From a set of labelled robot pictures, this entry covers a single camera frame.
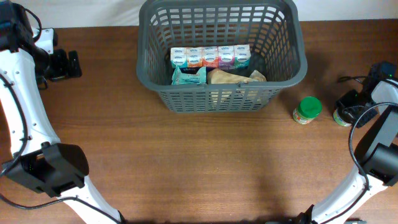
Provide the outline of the small tin can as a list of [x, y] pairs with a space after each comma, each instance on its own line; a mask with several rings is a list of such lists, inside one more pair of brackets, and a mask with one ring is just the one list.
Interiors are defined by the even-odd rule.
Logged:
[[352, 125], [352, 116], [345, 109], [335, 108], [333, 119], [340, 126], [348, 127]]

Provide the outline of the green lid jar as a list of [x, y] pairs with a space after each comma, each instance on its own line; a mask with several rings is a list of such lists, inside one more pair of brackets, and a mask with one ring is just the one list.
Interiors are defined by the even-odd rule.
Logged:
[[299, 124], [312, 122], [322, 112], [322, 104], [314, 96], [305, 97], [294, 109], [293, 119]]

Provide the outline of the grey plastic shopping basket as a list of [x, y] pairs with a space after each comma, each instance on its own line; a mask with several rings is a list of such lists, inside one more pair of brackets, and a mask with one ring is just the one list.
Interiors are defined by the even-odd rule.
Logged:
[[[291, 0], [146, 1], [139, 11], [136, 75], [176, 113], [256, 111], [301, 82], [307, 59]], [[248, 44], [246, 69], [264, 82], [173, 85], [170, 49]]]

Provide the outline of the teal snack wrapper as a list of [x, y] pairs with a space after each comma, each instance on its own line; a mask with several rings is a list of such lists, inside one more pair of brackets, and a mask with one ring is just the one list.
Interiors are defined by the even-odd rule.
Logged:
[[196, 73], [183, 73], [176, 67], [172, 75], [172, 85], [190, 85], [206, 83], [206, 67], [200, 67]]

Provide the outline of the multipack of tissue packets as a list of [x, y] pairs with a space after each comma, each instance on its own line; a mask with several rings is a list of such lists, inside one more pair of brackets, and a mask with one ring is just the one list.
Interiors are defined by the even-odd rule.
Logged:
[[249, 45], [224, 45], [209, 47], [173, 47], [170, 62], [173, 68], [220, 68], [248, 67], [251, 59]]

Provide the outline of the brown paper pouch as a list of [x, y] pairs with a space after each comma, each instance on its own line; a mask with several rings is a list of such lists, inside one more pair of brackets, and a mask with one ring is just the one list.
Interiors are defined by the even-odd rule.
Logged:
[[[249, 77], [234, 75], [232, 73], [220, 70], [219, 68], [216, 68], [207, 74], [208, 84], [237, 84], [237, 83], [248, 83], [248, 82], [266, 82], [266, 81], [267, 81], [266, 77], [257, 70], [254, 70]], [[256, 93], [255, 91], [248, 91], [249, 96], [254, 96], [255, 93]], [[217, 91], [211, 92], [211, 98], [214, 105], [216, 105], [218, 102], [217, 94], [218, 94]], [[223, 91], [221, 95], [221, 102], [226, 101], [227, 98], [232, 96], [232, 94], [233, 94], [232, 91]], [[240, 98], [245, 94], [246, 94], [245, 90], [237, 90], [237, 96], [235, 97]]]

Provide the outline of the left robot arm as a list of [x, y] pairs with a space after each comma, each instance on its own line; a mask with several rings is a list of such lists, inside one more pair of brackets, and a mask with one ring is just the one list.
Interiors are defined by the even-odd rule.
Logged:
[[82, 72], [77, 52], [58, 49], [57, 33], [33, 28], [33, 16], [20, 4], [1, 2], [1, 105], [12, 154], [1, 175], [48, 195], [51, 204], [67, 204], [86, 223], [124, 223], [90, 180], [81, 147], [62, 143], [50, 124], [40, 90]]

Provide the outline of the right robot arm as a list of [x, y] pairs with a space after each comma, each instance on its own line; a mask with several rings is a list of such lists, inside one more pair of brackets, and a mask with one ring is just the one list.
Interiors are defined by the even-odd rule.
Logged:
[[311, 205], [291, 223], [349, 223], [367, 200], [397, 183], [397, 65], [382, 61], [368, 75], [355, 77], [362, 90], [335, 102], [334, 120], [349, 127], [354, 166], [327, 198]]

